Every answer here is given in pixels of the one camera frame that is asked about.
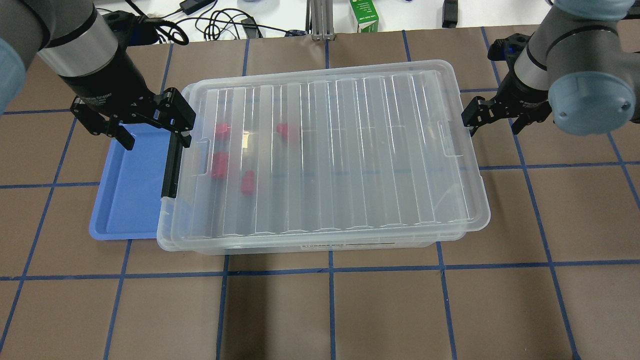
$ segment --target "label on box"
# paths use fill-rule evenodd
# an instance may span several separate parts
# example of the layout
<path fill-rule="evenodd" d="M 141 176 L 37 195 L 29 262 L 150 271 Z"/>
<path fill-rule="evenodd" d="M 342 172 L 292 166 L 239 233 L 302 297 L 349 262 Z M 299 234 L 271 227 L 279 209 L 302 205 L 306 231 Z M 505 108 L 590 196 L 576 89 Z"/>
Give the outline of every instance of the label on box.
<path fill-rule="evenodd" d="M 351 15 L 359 33 L 377 33 L 380 18 L 373 0 L 351 0 Z"/>

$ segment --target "blue tray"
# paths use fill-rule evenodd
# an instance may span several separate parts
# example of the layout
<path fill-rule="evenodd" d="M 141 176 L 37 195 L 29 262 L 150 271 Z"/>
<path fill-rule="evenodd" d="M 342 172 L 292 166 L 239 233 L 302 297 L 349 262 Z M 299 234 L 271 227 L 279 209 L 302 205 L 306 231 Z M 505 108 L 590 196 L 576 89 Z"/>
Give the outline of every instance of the blue tray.
<path fill-rule="evenodd" d="M 111 141 L 89 233 L 96 240 L 156 238 L 170 133 L 146 124 L 125 125 L 133 150 Z"/>

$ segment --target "light blue joint cap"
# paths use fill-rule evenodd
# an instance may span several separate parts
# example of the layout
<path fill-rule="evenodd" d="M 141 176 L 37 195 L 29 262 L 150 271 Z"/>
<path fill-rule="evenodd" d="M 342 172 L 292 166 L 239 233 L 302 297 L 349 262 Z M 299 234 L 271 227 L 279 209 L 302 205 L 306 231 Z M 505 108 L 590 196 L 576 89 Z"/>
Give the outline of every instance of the light blue joint cap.
<path fill-rule="evenodd" d="M 0 38 L 0 115 L 24 86 L 26 71 L 18 53 Z"/>
<path fill-rule="evenodd" d="M 617 21 L 625 16 L 634 0 L 556 0 L 560 10 L 591 20 Z"/>
<path fill-rule="evenodd" d="M 556 125 L 573 135 L 604 134 L 626 124 L 636 108 L 629 85 L 604 72 L 574 72 L 549 88 Z"/>

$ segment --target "robotic arm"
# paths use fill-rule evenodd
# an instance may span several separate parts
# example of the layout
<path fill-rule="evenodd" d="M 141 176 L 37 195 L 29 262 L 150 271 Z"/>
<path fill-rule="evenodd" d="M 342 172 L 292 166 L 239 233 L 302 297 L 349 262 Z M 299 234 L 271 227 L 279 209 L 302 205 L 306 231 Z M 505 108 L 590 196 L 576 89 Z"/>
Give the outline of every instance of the robotic arm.
<path fill-rule="evenodd" d="M 602 134 L 640 122 L 640 54 L 624 53 L 616 25 L 634 0 L 557 0 L 538 30 L 496 40 L 490 60 L 509 73 L 496 96 L 475 97 L 462 113 L 472 135 L 517 118 L 518 134 L 552 113 L 563 131 Z"/>
<path fill-rule="evenodd" d="M 3 0 L 0 11 L 0 113 L 21 90 L 38 55 L 77 94 L 71 112 L 93 135 L 127 150 L 134 138 L 122 124 L 147 123 L 189 147 L 195 112 L 175 88 L 156 95 L 88 0 Z"/>

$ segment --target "white surface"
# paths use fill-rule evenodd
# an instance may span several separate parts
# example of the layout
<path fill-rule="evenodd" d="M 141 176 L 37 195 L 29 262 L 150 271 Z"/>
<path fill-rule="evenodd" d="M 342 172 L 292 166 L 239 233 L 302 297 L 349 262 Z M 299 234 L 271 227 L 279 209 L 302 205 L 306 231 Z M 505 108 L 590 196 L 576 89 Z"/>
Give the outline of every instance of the white surface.
<path fill-rule="evenodd" d="M 198 116 L 177 196 L 162 198 L 165 250 L 416 247 L 489 221 L 445 61 L 203 80 L 184 93 Z"/>
<path fill-rule="evenodd" d="M 179 8 L 179 0 L 135 0 L 148 14 L 166 15 Z M 443 0 L 374 0 L 380 15 L 379 31 L 437 29 L 442 26 Z M 109 10 L 133 10 L 124 1 L 97 0 L 96 6 Z M 305 29 L 306 0 L 219 0 L 216 9 L 239 8 L 255 18 L 258 24 L 286 30 Z M 195 16 L 205 9 L 190 16 Z M 551 7 L 545 0 L 460 0 L 458 27 L 501 26 L 539 24 Z M 333 15 L 336 33 L 353 33 L 355 26 L 350 18 L 348 0 L 334 0 Z M 186 17 L 184 13 L 171 16 L 170 20 Z M 195 21 L 183 22 L 182 28 L 192 41 L 202 41 L 202 34 L 193 28 Z M 263 29 L 266 37 L 281 37 L 279 31 Z M 224 38 L 231 38 L 225 32 Z"/>

